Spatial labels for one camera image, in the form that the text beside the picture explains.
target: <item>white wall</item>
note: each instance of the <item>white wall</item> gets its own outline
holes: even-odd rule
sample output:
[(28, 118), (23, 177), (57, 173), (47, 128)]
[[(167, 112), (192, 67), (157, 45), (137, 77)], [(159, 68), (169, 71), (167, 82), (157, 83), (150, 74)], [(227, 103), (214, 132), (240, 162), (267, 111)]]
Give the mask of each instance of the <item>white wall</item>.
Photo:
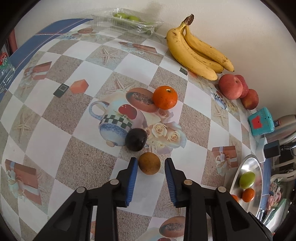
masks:
[(278, 118), (296, 114), (296, 43), (278, 17), (259, 0), (41, 0), (15, 28), (20, 46), (60, 19), (84, 17), (94, 10), (124, 7), (161, 17), (159, 33), (195, 15), (192, 32), (223, 52), (258, 92), (259, 108)]

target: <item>plastic bottle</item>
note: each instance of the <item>plastic bottle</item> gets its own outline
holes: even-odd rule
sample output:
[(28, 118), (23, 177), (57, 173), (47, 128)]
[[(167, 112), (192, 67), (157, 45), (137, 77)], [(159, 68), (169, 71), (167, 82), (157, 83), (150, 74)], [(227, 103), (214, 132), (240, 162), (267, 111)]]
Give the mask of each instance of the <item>plastic bottle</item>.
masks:
[(7, 89), (8, 84), (13, 80), (15, 68), (11, 64), (5, 45), (0, 51), (0, 93)]

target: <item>metal screw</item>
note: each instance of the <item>metal screw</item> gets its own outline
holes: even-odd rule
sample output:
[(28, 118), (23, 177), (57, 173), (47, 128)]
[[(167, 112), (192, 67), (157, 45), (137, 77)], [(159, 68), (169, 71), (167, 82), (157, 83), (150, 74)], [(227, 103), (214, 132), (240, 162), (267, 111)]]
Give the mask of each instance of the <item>metal screw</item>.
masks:
[(190, 180), (190, 179), (186, 179), (185, 181), (184, 181), (184, 184), (185, 185), (188, 185), (188, 186), (190, 186), (190, 185), (192, 185), (192, 181)]
[(119, 181), (117, 180), (117, 179), (112, 179), (111, 181), (110, 181), (110, 184), (111, 185), (117, 185), (119, 183)]
[(226, 192), (226, 188), (225, 187), (218, 187), (218, 191), (224, 193), (224, 192)]
[(76, 189), (76, 192), (78, 192), (78, 193), (84, 193), (84, 191), (85, 191), (84, 187), (79, 187)]

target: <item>orange cube print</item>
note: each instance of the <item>orange cube print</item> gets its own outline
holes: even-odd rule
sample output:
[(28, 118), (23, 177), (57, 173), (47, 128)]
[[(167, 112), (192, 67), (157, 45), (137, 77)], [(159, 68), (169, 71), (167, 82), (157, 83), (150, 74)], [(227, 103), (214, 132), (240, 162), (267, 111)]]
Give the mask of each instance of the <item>orange cube print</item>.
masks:
[(78, 80), (70, 86), (70, 90), (73, 94), (84, 93), (87, 90), (88, 86), (89, 84), (86, 82), (85, 79)]

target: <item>stainless steel bowl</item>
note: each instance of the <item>stainless steel bowl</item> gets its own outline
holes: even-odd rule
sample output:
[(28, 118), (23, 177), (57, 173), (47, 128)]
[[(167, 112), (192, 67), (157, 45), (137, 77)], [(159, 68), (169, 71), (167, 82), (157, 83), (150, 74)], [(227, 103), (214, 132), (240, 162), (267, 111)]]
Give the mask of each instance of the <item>stainless steel bowl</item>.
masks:
[[(251, 188), (255, 190), (255, 198), (250, 202), (244, 202), (241, 199), (244, 190), (239, 186), (239, 179), (242, 174), (249, 171), (255, 174), (255, 182), (253, 186), (251, 186)], [(262, 198), (262, 188), (262, 171), (259, 161), (254, 155), (248, 155), (240, 164), (229, 192), (230, 194), (234, 194), (239, 197), (239, 204), (246, 212), (251, 212), (253, 215), (257, 216)]]

